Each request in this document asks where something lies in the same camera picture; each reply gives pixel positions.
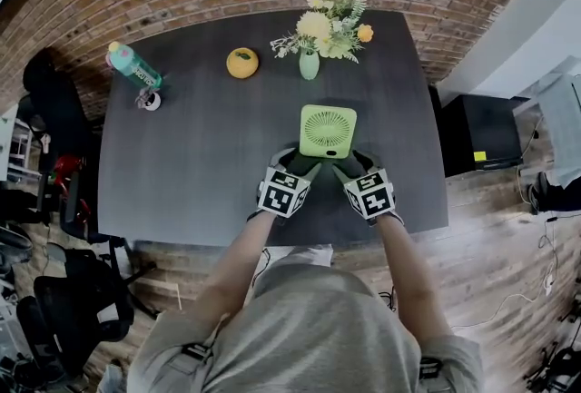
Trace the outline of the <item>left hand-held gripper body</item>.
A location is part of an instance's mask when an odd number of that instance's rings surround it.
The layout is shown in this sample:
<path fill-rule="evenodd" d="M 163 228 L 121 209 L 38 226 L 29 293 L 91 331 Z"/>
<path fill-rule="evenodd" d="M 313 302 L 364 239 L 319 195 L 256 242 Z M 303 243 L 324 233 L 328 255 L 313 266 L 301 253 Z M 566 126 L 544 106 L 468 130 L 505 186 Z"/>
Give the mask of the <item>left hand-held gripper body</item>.
<path fill-rule="evenodd" d="M 257 190 L 257 210 L 248 221 L 261 212 L 272 213 L 282 220 L 289 219 L 306 200 L 314 179 L 302 179 L 289 166 L 267 167 Z"/>

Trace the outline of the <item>person's left forearm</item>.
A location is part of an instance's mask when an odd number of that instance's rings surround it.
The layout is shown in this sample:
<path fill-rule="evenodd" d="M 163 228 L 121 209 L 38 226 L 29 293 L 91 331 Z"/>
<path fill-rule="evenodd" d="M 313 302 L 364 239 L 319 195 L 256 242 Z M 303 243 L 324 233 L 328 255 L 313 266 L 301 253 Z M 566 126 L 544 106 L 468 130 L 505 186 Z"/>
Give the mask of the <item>person's left forearm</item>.
<path fill-rule="evenodd" d="M 194 302 L 197 317 L 216 325 L 243 307 L 275 215 L 262 211 L 248 220 L 225 251 Z"/>

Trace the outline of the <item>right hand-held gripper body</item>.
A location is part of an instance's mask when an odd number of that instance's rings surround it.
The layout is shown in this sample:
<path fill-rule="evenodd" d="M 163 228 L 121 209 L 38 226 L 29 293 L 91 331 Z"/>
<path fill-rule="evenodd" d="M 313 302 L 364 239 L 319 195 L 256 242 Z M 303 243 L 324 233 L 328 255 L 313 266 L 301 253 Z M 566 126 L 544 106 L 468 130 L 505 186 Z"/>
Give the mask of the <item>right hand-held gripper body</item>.
<path fill-rule="evenodd" d="M 386 170 L 364 169 L 359 178 L 349 183 L 342 183 L 351 208 L 359 214 L 370 226 L 373 226 L 380 216 L 390 216 L 402 225 L 405 222 L 396 212 L 394 186 L 389 180 Z"/>

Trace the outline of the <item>black cabinet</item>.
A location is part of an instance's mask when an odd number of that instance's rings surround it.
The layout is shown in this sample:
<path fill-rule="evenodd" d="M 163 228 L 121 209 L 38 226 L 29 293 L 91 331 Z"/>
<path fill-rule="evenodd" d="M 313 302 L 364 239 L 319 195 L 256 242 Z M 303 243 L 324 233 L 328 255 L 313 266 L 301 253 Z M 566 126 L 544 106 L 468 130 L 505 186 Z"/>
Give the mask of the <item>black cabinet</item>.
<path fill-rule="evenodd" d="M 443 105 L 438 90 L 429 87 L 436 116 L 446 177 L 475 171 L 516 167 L 523 161 L 515 102 L 464 95 Z"/>

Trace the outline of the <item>tall black office chair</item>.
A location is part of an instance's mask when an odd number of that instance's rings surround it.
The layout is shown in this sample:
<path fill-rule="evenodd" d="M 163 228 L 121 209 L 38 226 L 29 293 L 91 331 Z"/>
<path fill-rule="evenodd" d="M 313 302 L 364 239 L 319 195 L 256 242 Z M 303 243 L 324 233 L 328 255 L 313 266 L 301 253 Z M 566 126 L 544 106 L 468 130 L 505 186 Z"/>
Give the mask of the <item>tall black office chair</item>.
<path fill-rule="evenodd" d="M 98 182 L 101 153 L 101 136 L 87 119 L 82 103 L 72 78 L 56 68 L 48 49 L 38 52 L 26 65 L 23 85 L 33 108 L 33 115 L 44 123 L 45 144 L 49 153 L 55 156 L 50 170 L 51 182 L 43 181 L 39 200 L 45 206 L 50 200 L 55 201 L 59 213 L 60 226 L 67 234 L 95 245 L 99 251 L 109 255 L 110 247 L 114 252 L 119 270 L 125 278 L 131 275 L 133 266 L 131 252 L 126 239 L 104 231 L 99 222 Z M 66 222 L 65 205 L 54 185 L 54 166 L 57 160 L 72 154 L 84 159 L 81 173 L 82 192 L 91 209 L 87 223 L 78 221 Z"/>

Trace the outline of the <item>black mesh office chair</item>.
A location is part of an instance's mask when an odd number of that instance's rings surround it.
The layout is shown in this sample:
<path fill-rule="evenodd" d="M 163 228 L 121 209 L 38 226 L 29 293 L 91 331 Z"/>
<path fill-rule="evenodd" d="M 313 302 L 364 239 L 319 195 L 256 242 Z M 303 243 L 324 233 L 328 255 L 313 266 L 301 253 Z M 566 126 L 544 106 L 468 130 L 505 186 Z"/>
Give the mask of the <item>black mesh office chair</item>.
<path fill-rule="evenodd" d="M 100 343 L 125 338 L 135 311 L 157 318 L 129 289 L 156 264 L 150 262 L 125 278 L 114 246 L 109 260 L 98 259 L 90 250 L 66 249 L 55 243 L 48 244 L 47 251 L 49 257 L 64 264 L 65 276 L 36 278 L 34 298 L 64 372 L 76 377 Z"/>
<path fill-rule="evenodd" d="M 26 296 L 21 299 L 16 306 L 16 316 L 33 358 L 36 361 L 46 358 L 51 339 L 36 298 Z"/>

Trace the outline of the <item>red bag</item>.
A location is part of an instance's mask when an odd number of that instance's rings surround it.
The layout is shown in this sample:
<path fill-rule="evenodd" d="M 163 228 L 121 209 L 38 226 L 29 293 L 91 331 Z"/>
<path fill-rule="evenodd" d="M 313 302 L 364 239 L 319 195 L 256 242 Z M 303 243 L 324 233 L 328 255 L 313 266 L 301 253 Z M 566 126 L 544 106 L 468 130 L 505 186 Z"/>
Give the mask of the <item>red bag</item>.
<path fill-rule="evenodd" d="M 61 156 L 54 166 L 54 185 L 59 191 L 61 202 L 65 205 L 66 222 L 87 223 L 91 217 L 91 209 L 82 192 L 83 168 L 84 159 L 72 154 Z"/>

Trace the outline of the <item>orange fruit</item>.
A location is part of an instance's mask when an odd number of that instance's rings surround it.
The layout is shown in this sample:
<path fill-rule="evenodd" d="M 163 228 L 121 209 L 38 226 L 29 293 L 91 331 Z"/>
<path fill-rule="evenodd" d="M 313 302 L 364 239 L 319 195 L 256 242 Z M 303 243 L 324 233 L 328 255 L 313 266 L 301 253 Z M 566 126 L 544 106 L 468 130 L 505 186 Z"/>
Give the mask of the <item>orange fruit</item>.
<path fill-rule="evenodd" d="M 226 67 L 232 77 L 246 79 L 258 70 L 259 58 L 250 48 L 236 48 L 229 53 L 226 59 Z"/>

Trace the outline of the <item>small green desk fan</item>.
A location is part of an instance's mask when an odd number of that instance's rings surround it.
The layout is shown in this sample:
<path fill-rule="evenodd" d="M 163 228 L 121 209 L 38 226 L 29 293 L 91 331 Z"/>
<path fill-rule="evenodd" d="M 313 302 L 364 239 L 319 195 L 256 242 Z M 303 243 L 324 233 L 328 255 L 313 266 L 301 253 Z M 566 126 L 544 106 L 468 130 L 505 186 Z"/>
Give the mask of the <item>small green desk fan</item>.
<path fill-rule="evenodd" d="M 345 159 L 350 155 L 357 113 L 350 108 L 307 104 L 300 113 L 300 154 Z"/>

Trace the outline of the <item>person's right forearm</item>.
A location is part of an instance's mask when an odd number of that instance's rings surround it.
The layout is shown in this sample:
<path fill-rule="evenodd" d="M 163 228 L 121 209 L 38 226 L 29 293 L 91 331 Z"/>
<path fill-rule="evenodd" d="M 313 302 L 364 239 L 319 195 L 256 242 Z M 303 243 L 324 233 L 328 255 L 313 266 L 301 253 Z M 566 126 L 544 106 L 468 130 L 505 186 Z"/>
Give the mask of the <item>person's right forearm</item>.
<path fill-rule="evenodd" d="M 428 264 L 404 225 L 397 218 L 383 214 L 377 218 L 377 227 L 403 325 L 418 343 L 451 335 Z"/>

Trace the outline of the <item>yellow flower bouquet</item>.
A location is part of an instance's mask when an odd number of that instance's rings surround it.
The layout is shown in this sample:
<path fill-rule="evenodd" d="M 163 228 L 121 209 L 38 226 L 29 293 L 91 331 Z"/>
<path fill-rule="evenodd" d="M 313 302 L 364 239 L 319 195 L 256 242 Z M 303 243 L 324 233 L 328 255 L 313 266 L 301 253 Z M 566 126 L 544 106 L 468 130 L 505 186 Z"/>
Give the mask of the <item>yellow flower bouquet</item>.
<path fill-rule="evenodd" d="M 275 56 L 316 54 L 356 63 L 356 52 L 374 35 L 372 26 L 361 22 L 367 0 L 307 0 L 307 6 L 293 33 L 270 42 Z"/>

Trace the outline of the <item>person's grey shirt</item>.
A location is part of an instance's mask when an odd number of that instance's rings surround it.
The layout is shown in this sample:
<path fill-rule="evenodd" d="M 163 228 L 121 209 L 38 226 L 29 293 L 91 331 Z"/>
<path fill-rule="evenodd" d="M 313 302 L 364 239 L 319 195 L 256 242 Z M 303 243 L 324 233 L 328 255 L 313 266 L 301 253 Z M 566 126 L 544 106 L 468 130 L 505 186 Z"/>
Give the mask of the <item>person's grey shirt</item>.
<path fill-rule="evenodd" d="M 185 345 L 212 348 L 199 362 Z M 420 360 L 439 359 L 420 380 Z M 216 325 L 165 312 L 135 355 L 127 393 L 481 393 L 475 342 L 418 343 L 356 276 L 312 265 L 267 270 L 253 298 Z"/>

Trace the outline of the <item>person's grey trousers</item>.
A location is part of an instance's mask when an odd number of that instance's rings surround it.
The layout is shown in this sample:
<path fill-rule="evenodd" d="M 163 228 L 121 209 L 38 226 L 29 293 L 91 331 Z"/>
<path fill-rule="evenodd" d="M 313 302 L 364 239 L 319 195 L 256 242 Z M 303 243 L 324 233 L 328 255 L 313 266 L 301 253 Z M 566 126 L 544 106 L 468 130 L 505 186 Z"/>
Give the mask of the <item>person's grey trousers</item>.
<path fill-rule="evenodd" d="M 266 265 L 266 270 L 281 265 L 312 265 L 329 268 L 334 254 L 330 244 L 311 247 L 270 247 L 267 251 L 274 254 Z"/>

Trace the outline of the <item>pale green vase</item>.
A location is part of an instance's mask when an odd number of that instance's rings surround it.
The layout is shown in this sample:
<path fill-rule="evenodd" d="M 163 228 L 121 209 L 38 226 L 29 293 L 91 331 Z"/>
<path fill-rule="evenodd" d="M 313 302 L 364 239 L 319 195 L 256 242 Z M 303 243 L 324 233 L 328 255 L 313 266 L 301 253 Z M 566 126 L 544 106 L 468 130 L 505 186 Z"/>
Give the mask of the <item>pale green vase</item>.
<path fill-rule="evenodd" d="M 319 54 L 316 51 L 302 49 L 300 51 L 299 68 L 304 80 L 314 80 L 320 69 Z"/>

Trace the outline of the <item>small potted plant white pot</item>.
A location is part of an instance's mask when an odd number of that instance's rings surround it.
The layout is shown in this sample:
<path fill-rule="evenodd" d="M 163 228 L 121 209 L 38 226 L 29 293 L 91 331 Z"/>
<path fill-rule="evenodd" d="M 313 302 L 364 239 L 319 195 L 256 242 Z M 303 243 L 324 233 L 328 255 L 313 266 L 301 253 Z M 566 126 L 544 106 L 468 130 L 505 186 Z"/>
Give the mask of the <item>small potted plant white pot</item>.
<path fill-rule="evenodd" d="M 156 111 L 161 106 L 161 102 L 158 90 L 152 87 L 142 88 L 135 99 L 135 104 L 139 109 L 149 112 Z"/>

